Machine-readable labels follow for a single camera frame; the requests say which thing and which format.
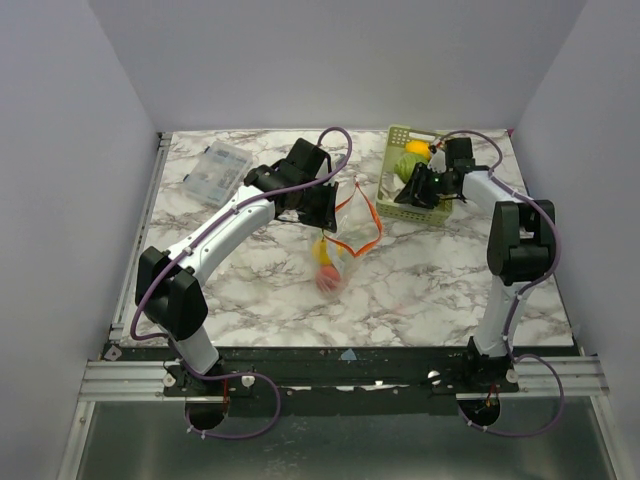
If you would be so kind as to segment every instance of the red ball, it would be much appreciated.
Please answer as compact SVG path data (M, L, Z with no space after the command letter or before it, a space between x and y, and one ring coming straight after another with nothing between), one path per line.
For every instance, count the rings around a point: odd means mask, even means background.
M340 272L333 265L327 265L316 272L316 286L321 292L331 292L340 287Z

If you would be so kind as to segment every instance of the white wall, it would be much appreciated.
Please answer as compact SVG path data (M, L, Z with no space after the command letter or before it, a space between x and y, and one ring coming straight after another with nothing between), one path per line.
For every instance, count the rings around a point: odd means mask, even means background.
M55 478L157 146L84 0L0 3L0 477Z
M590 0L516 128L531 191L552 199L558 280L597 352L640 473L640 2Z
M90 0L160 129L511 127L584 0Z

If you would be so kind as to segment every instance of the plastic storage box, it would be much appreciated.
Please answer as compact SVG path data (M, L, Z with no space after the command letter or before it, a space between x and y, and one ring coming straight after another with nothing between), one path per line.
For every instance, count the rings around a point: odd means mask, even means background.
M449 218L453 210L453 201L444 200L433 210L413 207L411 205L400 205L385 198L381 191L381 182L385 173L393 173L393 167L400 157L405 153L405 145L410 140L424 140L429 142L438 134L436 132L426 132L405 127L402 125L391 125L387 136L387 146L384 151L384 160L380 179L378 180L378 192L376 194L376 210L384 217L399 218L417 223L429 225L442 225Z
M182 184L187 194L203 203L222 207L233 196L251 164L251 152L213 142Z

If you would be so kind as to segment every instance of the black joint motor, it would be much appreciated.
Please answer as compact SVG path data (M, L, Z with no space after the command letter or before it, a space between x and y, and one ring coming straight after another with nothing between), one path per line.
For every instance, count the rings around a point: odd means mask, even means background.
M286 158L272 166L260 165L249 171L245 185L252 185L263 192L295 187L313 181L322 164L330 162L330 155L317 145L299 138ZM286 210L298 212L303 225L323 228L331 232L337 229L335 203L338 185L315 185L304 190L275 196L276 216Z

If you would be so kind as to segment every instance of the lemon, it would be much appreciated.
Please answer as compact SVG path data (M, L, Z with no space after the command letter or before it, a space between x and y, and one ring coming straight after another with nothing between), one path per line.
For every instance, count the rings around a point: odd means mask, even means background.
M429 144L422 140L411 140L404 146L405 150L409 153L417 153L422 155L427 160L431 159L431 152L429 151Z
M336 250L338 252L338 255L342 256L344 248L338 245ZM327 240L324 237L319 238L313 243L313 246L311 247L311 255L313 255L313 258L321 267L332 265L329 254L327 253Z

